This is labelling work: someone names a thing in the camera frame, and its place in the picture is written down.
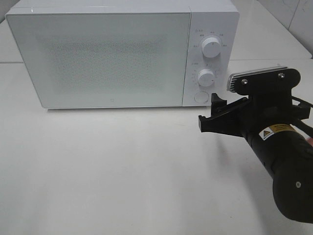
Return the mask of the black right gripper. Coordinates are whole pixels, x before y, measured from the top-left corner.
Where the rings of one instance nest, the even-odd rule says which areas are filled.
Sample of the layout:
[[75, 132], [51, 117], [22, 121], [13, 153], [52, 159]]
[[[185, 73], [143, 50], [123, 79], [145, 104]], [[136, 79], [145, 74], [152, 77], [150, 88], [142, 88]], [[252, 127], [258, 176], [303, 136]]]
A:
[[237, 137], [258, 134], [273, 124], [292, 124], [304, 131], [305, 124], [294, 115], [295, 110], [291, 94], [249, 95], [227, 104], [212, 93], [211, 117], [199, 115], [199, 129]]

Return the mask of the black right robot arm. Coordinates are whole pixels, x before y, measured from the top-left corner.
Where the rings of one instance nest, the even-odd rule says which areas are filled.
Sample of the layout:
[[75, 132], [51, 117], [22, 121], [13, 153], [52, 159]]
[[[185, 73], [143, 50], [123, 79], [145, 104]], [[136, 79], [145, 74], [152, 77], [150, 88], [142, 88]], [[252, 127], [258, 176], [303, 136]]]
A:
[[246, 140], [271, 176], [273, 198], [286, 218], [313, 221], [313, 147], [303, 137], [313, 130], [305, 102], [293, 104], [290, 92], [254, 94], [232, 103], [211, 96], [211, 116], [199, 116], [202, 132]]

